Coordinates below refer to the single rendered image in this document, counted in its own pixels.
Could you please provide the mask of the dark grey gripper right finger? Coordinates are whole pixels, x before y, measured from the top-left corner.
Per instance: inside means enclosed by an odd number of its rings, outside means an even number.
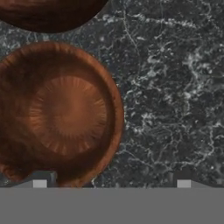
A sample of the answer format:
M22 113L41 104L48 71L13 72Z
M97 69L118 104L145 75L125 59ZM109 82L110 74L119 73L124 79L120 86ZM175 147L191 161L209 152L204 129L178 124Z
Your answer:
M199 180L194 171L171 171L169 173L169 181L170 185L176 188L218 187L215 183L211 184L206 181Z

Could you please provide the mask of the dark brown wooden bowl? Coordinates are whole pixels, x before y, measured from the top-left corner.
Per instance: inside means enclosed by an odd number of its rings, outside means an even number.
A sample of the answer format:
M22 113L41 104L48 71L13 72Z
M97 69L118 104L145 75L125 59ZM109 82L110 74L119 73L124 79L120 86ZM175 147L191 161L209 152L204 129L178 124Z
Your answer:
M67 32L84 25L109 0L0 0L0 20L31 32Z

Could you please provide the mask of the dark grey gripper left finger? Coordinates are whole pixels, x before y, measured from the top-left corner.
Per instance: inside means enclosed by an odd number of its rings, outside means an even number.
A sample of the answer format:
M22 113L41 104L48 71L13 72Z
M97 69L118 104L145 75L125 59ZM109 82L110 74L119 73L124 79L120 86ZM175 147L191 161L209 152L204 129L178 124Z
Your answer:
M56 173L54 171L35 171L27 178L11 182L7 187L17 188L52 188L57 187Z

